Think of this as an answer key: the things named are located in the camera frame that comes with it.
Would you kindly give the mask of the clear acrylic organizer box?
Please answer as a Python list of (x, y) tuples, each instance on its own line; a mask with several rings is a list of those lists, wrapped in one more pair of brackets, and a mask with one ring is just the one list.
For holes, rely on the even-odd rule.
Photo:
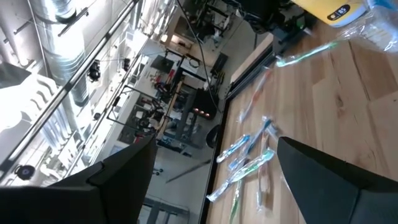
[(398, 54), (398, 0), (366, 0), (361, 35), (383, 52)]

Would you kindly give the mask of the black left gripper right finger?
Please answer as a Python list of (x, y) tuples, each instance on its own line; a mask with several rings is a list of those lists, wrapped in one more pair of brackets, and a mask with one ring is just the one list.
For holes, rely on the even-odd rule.
[(398, 224), (398, 182), (288, 137), (277, 156), (307, 224)]

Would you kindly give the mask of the orange toothbrush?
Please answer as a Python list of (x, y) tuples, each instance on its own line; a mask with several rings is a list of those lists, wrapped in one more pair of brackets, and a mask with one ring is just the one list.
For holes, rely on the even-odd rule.
[[(265, 132), (262, 134), (261, 141), (261, 155), (264, 155), (267, 152), (269, 146), (269, 135)], [(269, 191), (269, 177), (267, 173), (267, 162), (261, 165), (257, 170), (257, 193), (256, 193), (256, 202), (257, 202), (257, 212), (263, 212), (266, 210), (265, 207), (265, 199), (267, 193)]]
[(252, 94), (249, 103), (246, 105), (246, 107), (241, 110), (237, 122), (239, 124), (243, 123), (246, 118), (250, 115), (251, 111), (253, 110), (254, 106), (256, 105), (260, 94), (262, 93), (262, 89), (264, 88), (264, 85), (269, 77), (269, 75), (272, 73), (272, 69), (266, 67), (266, 71), (264, 72), (263, 76), (261, 77), (259, 83), (256, 86), (256, 89), (254, 90), (254, 93)]

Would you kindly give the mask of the silver ceiling rail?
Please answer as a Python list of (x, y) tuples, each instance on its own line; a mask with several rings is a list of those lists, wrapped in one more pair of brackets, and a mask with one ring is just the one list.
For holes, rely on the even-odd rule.
[(97, 46), (88, 54), (87, 58), (82, 65), (78, 68), (76, 73), (71, 77), (71, 79), (66, 83), (61, 89), (57, 89), (55, 95), (51, 98), (50, 102), (44, 108), (42, 114), (34, 121), (33, 125), (27, 130), (22, 139), (18, 142), (17, 146), (9, 154), (8, 158), (0, 164), (0, 179), (11, 170), (15, 161), (21, 156), (22, 151), (25, 150), (32, 140), (36, 137), (39, 131), (43, 128), (44, 124), (49, 120), (54, 111), (60, 106), (61, 102), (67, 97), (67, 95), (75, 88), (84, 76), (85, 72), (88, 70), (91, 62), (104, 48), (107, 42), (110, 40), (111, 36), (114, 35), (116, 29), (120, 27), (123, 20), (129, 15), (129, 13), (135, 8), (136, 4), (140, 0), (130, 0), (126, 7), (121, 11), (120, 16), (110, 28), (110, 30), (102, 37), (98, 42)]

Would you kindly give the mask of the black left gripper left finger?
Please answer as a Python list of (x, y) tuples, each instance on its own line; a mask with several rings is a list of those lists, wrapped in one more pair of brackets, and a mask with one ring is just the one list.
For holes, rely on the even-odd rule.
[(156, 154), (146, 136), (47, 187), (0, 187), (0, 224), (136, 224)]

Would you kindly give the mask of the silver ventilation duct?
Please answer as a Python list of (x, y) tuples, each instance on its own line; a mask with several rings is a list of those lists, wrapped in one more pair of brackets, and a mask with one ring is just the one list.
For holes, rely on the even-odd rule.
[(50, 73), (58, 86), (68, 84), (85, 59), (82, 31), (72, 26), (77, 17), (75, 0), (29, 0)]

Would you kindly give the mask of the black aluminium table frame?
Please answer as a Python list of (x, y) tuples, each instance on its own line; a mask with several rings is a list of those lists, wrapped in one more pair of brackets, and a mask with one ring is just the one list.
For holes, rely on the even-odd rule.
[(218, 164), (216, 163), (216, 157), (221, 154), (223, 146), (224, 131), (230, 120), (229, 111), (231, 102), (246, 89), (247, 86), (252, 83), (257, 83), (257, 77), (265, 77), (266, 67), (269, 66), (274, 60), (272, 53), (272, 44), (261, 44), (257, 47), (259, 53), (252, 53), (252, 57), (249, 62), (244, 65), (244, 70), (238, 72), (236, 78), (232, 78), (230, 89), (227, 92), (223, 109), (221, 114), (220, 124), (215, 127), (215, 149), (214, 153), (209, 160), (210, 172), (208, 182), (206, 184), (205, 193), (208, 195), (214, 187), (216, 180), (216, 173)]

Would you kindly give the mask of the wrapped blue toothbrush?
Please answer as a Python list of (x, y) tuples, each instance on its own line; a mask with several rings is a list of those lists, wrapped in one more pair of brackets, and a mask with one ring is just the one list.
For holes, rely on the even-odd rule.
[(273, 123), (268, 126), (267, 132), (275, 141), (278, 141), (280, 136), (279, 129)]
[(229, 148), (225, 149), (217, 158), (216, 162), (221, 163), (223, 162), (227, 157), (229, 157), (232, 153), (234, 153), (237, 149), (239, 149), (241, 146), (246, 144), (251, 138), (250, 134), (243, 134), (238, 140), (236, 140), (232, 145), (230, 145)]
[(244, 145), (243, 149), (240, 151), (239, 156), (233, 160), (228, 168), (230, 171), (236, 170), (240, 164), (243, 163), (243, 160), (245, 157), (247, 157), (251, 150), (254, 148), (256, 145), (257, 140), (259, 137), (263, 134), (263, 132), (270, 126), (271, 124), (271, 119), (268, 118), (267, 116), (262, 117), (263, 124), (261, 128), (255, 133), (253, 137), (250, 138), (250, 140)]

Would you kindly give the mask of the yellow white wipes canister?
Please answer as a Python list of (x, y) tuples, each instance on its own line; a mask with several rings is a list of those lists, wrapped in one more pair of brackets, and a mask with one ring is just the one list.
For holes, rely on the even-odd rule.
[(291, 0), (331, 27), (346, 26), (366, 11), (363, 0)]

